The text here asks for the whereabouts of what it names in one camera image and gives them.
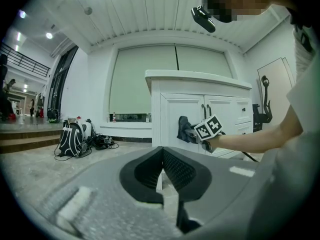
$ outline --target ceiling light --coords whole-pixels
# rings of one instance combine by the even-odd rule
[[[26,17],[26,13],[23,10],[19,10],[19,16],[24,19]]]
[[[52,38],[53,38],[53,35],[52,35],[51,33],[46,33],[46,38],[52,39]]]

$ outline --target black metal railing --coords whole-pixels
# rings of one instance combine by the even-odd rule
[[[5,54],[8,57],[8,62],[17,65],[25,70],[34,72],[40,76],[47,77],[50,70],[49,67],[29,58],[22,53],[15,51],[10,46],[2,43],[0,47],[1,54]]]

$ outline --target black door handle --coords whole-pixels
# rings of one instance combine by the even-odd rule
[[[204,119],[207,119],[207,111],[206,111],[205,105],[202,104],[201,107],[202,107],[203,110],[204,110]]]
[[[211,107],[209,106],[209,104],[207,104],[206,107],[209,108],[209,116],[211,117],[212,116]]]

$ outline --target white countertop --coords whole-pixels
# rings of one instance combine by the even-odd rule
[[[183,70],[146,70],[144,78],[151,92],[151,83],[154,79],[160,80],[183,80],[183,81],[194,81],[194,82],[207,82],[213,84],[234,86],[243,89],[252,89],[252,85],[247,82],[236,80],[233,78],[217,75],[208,74],[193,71]]]

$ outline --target stairs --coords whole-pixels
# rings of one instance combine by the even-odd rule
[[[31,131],[1,131],[0,154],[57,145],[61,131],[61,128]]]

